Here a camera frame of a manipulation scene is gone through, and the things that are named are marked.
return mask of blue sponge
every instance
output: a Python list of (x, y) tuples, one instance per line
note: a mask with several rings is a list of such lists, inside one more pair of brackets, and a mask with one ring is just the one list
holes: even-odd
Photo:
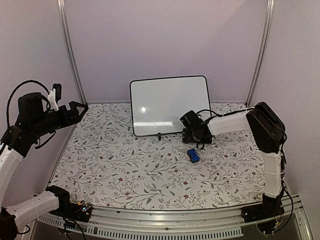
[(196, 163), (200, 161), (200, 157), (197, 155), (197, 152), (194, 148), (186, 151), (186, 154), (188, 154), (192, 163)]

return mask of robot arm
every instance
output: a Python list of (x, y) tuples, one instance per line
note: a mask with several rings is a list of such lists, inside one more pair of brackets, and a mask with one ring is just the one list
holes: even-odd
[[(70, 109), (65, 105), (58, 107), (61, 99), (61, 85), (54, 84), (48, 99), (39, 92), (26, 94), (18, 99), (19, 115), (14, 125), (10, 126), (1, 139), (0, 145), (0, 239), (13, 240), (18, 232), (29, 222), (50, 211), (58, 210), (63, 215), (74, 212), (69, 193), (57, 186), (47, 187), (42, 194), (15, 206), (4, 208), (3, 198), (16, 168), (26, 157), (31, 146), (37, 144), (40, 137), (53, 134), (81, 121), (88, 110), (86, 104), (70, 102)], [(47, 109), (43, 109), (43, 100)]]
[(181, 119), (186, 131), (198, 143), (207, 143), (213, 136), (236, 131), (252, 131), (255, 143), (264, 161), (265, 187), (262, 204), (244, 207), (242, 216), (246, 222), (258, 221), (283, 214), (281, 198), (284, 194), (283, 177), (285, 157), (283, 144), (286, 140), (285, 126), (271, 108), (260, 102), (254, 108), (226, 113), (205, 121), (194, 111)]

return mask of whiteboard black frame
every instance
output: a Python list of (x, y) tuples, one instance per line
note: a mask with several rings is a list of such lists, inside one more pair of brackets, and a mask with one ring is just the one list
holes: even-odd
[[(138, 79), (138, 80), (132, 80), (130, 82), (130, 106), (131, 106), (131, 121), (132, 121), (132, 131), (133, 135), (141, 138), (141, 137), (150, 137), (150, 136), (157, 136), (158, 134), (149, 134), (149, 135), (136, 135), (135, 133), (135, 126), (134, 126), (134, 113), (133, 113), (133, 108), (132, 108), (132, 89), (131, 89), (131, 84), (134, 82), (141, 82), (141, 81), (151, 81), (151, 80), (160, 80), (160, 79), (181, 79), (181, 78), (194, 78), (194, 77), (203, 77), (205, 79), (205, 86), (206, 86), (206, 93), (208, 97), (208, 102), (209, 102), (209, 114), (210, 117), (212, 117), (212, 112), (211, 112), (211, 105), (210, 105), (210, 96), (209, 96), (209, 89), (208, 89), (208, 81), (207, 78), (204, 75), (188, 75), (188, 76), (167, 76), (167, 77), (157, 77), (157, 78), (147, 78), (147, 79)], [(161, 136), (162, 135), (170, 135), (170, 134), (180, 134), (182, 131), (175, 131), (175, 132), (165, 132), (162, 133), (160, 132)]]

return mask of floral tablecloth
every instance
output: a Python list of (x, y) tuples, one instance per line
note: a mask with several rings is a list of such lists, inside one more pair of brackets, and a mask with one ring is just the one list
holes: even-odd
[[(243, 104), (212, 103), (227, 113)], [(129, 103), (92, 104), (63, 153), (51, 185), (73, 201), (137, 210), (212, 209), (258, 202), (262, 156), (249, 131), (215, 136), (191, 163), (182, 135), (136, 137)]]

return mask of aluminum frame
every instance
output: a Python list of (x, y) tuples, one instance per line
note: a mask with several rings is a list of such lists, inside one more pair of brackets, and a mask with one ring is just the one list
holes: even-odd
[[(299, 196), (293, 195), (294, 213), (303, 212)], [(288, 196), (283, 197), (284, 215), (291, 212), (291, 201)], [(84, 232), (91, 236), (108, 239), (121, 239), (120, 236), (130, 234), (138, 239), (150, 239), (155, 236), (158, 240), (188, 239), (187, 236), (197, 236), (198, 240), (208, 239), (208, 234), (233, 231), (243, 226), (265, 222), (273, 218), (257, 222), (245, 223), (241, 217), (243, 205), (200, 209), (200, 210), (173, 210), (152, 211), (120, 209), (110, 207), (93, 207), (89, 223), (79, 222)], [(63, 228), (61, 217), (45, 214), (38, 220), (57, 228)], [(68, 229), (80, 233), (79, 229)]]
[(77, 63), (74, 55), (74, 51), (72, 48), (71, 38), (70, 38), (70, 32), (69, 32), (69, 26), (68, 26), (68, 20), (67, 20), (67, 13), (66, 13), (66, 6), (65, 6), (65, 0), (57, 0), (58, 5), (58, 11), (59, 11), (59, 18), (61, 22), (61, 29), (63, 34), (63, 39), (65, 43), (66, 52), (68, 55), (74, 83), (76, 90), (78, 92), (80, 101), (83, 104), (87, 104), (85, 92), (83, 89), (83, 86), (80, 81), (80, 76), (77, 68)]
[(255, 95), (255, 91), (257, 88), (261, 68), (263, 65), (263, 61), (265, 58), (266, 49), (267, 49), (267, 45), (268, 45), (268, 39), (269, 39), (271, 24), (272, 24), (272, 18), (274, 15), (274, 7), (275, 7), (275, 0), (268, 0), (267, 6), (266, 6), (265, 22), (264, 22), (264, 29), (263, 29), (263, 35), (262, 35), (259, 55), (258, 55), (258, 59), (257, 59), (256, 65), (255, 65), (250, 89), (249, 89), (248, 95), (246, 97), (246, 101), (245, 101), (246, 106), (251, 106), (252, 100), (253, 100), (253, 97)]
[(307, 219), (305, 211), (298, 211), (295, 213), (296, 222), (300, 231), (300, 236), (302, 240), (313, 240), (310, 225)]

